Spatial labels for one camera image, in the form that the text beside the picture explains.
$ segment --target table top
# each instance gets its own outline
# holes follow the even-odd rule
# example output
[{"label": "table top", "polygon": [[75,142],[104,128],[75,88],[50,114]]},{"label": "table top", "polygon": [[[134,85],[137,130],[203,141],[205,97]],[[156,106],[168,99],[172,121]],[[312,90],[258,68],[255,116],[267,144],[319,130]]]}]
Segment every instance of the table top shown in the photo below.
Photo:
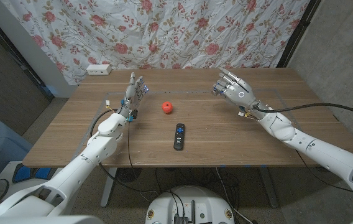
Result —
[{"label": "table top", "polygon": [[[271,137],[259,123],[238,116],[236,105],[210,94],[219,78],[218,69],[113,70],[106,76],[88,76],[24,158],[24,165],[67,165],[85,148],[93,120],[106,110],[104,101],[110,100],[112,108],[119,107],[131,72],[137,77],[143,75],[150,88],[129,127],[134,167],[303,166],[294,150]],[[231,72],[248,82],[257,99],[272,108],[320,102],[292,69],[244,68]],[[164,101],[173,104],[171,114],[162,111]],[[326,107],[283,114],[307,134],[353,152],[353,135]],[[173,148],[177,123],[186,126],[182,151]],[[116,152],[103,161],[104,166],[130,166],[128,127],[123,132]],[[308,164],[316,164],[304,158]]]}]

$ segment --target white power outlet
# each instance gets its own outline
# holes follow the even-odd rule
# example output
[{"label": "white power outlet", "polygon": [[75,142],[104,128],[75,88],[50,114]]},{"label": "white power outlet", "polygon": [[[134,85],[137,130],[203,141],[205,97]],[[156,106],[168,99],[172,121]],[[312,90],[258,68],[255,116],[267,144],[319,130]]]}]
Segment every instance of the white power outlet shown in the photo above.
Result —
[{"label": "white power outlet", "polygon": [[88,75],[109,75],[111,70],[110,65],[89,65],[87,68]]}]

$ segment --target black remote control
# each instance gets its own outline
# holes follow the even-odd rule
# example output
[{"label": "black remote control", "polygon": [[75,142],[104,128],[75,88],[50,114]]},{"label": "black remote control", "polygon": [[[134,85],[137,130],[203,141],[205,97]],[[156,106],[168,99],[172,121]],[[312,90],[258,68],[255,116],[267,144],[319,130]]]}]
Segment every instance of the black remote control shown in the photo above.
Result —
[{"label": "black remote control", "polygon": [[175,130],[174,149],[180,151],[183,148],[183,139],[185,138],[185,125],[178,123]]}]

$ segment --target concrete wall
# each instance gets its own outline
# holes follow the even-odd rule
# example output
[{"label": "concrete wall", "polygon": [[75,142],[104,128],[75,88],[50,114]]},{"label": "concrete wall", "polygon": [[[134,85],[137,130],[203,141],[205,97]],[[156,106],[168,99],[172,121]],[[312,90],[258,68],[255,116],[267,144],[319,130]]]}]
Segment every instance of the concrete wall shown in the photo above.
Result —
[{"label": "concrete wall", "polygon": [[0,1],[0,28],[27,60],[55,97],[70,97],[77,86],[69,85],[19,21]]},{"label": "concrete wall", "polygon": [[[288,67],[323,102],[353,107],[353,1],[322,1]],[[332,112],[353,134],[353,113]]]}]

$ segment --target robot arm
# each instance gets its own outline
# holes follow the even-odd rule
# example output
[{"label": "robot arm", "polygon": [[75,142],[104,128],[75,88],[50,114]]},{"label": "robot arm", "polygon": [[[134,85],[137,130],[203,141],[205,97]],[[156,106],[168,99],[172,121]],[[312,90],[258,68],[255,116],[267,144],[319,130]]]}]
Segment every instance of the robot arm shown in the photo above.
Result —
[{"label": "robot arm", "polygon": [[272,108],[255,98],[248,83],[225,69],[219,76],[221,79],[213,86],[215,95],[221,95],[243,110],[248,110],[270,135],[338,175],[353,190],[353,153],[294,128],[281,113],[259,111]]},{"label": "robot arm", "polygon": [[44,184],[21,190],[0,204],[0,217],[46,217],[63,214],[70,198],[76,193],[91,171],[111,156],[122,138],[122,129],[132,121],[139,101],[149,89],[142,77],[135,81],[131,74],[124,100],[116,113],[99,125],[84,151],[56,176]]}]

